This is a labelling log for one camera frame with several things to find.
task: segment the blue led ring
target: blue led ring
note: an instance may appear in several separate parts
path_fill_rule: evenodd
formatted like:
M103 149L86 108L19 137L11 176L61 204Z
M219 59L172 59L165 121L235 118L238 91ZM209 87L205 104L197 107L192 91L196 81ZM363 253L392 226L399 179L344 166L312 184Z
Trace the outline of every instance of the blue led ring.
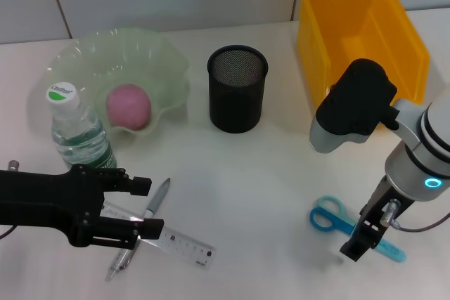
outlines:
M442 181L437 178L425 179L425 186L429 189L439 189L442 185Z

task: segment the blue scissors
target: blue scissors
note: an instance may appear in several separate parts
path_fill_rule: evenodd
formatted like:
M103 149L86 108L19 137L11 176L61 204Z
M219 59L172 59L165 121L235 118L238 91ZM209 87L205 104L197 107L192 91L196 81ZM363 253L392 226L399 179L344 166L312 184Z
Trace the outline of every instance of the blue scissors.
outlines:
M335 213L334 211L328 209L325 206L325 201L332 202L337 205L339 212ZM330 226L320 226L314 216L316 214L320 214L323 217L327 218L331 221ZM339 230L345 233L346 235L352 235L352 231L356 222L348 217L347 212L345 211L344 204L336 197L333 196L323 196L319 198L317 201L317 207L314 207L309 213L309 221L317 230L322 232L330 232L333 230ZM406 260L405 252L395 247L390 242L382 239L378 246L375 248L376 251L380 252L382 255L387 258L392 259L393 261L397 261L401 263Z

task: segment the bottle cap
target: bottle cap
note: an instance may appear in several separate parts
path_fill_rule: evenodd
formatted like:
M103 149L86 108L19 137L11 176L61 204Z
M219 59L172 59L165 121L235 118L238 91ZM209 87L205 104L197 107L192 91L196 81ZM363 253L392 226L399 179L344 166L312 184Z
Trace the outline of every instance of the bottle cap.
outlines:
M79 105L77 89L68 82L58 82L47 89L46 99L50 110L56 114L72 112Z

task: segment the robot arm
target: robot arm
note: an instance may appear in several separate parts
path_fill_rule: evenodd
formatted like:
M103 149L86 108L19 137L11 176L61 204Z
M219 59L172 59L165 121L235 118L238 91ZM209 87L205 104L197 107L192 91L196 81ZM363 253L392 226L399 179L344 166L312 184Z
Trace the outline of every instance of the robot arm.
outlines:
M133 249L138 236L158 239L160 219L125 221L100 216L106 191L146 196L149 178L129 179L124 169L93 169L76 164L63 175L18 172L12 161L0 171L0 224L55 228L75 247L90 244Z
M429 107L398 100L384 69L355 60L319 106L311 125L312 147L331 152L346 141L363 143L381 122L401 138L385 163L382 178L361 210L341 252L357 261L375 248L389 226L415 201L438 197L450 185L450 92Z

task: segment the pen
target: pen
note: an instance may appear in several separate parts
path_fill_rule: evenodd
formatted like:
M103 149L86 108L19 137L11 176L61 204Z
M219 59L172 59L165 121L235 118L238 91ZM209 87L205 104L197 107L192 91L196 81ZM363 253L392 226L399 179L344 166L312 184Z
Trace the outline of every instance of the pen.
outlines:
M170 187L170 178L166 179L163 184L157 189L155 196L151 199L150 203L146 207L146 212L144 218L153 218L153 215L156 213L158 208L160 207L164 197L166 197L167 191ZM138 237L136 241L136 245L134 249L120 249L114 260L111 263L111 266L108 269L108 274L106 275L105 281L110 281L114 274L124 270L128 267L131 258L134 255L134 252L137 250L139 243L141 242L141 238Z

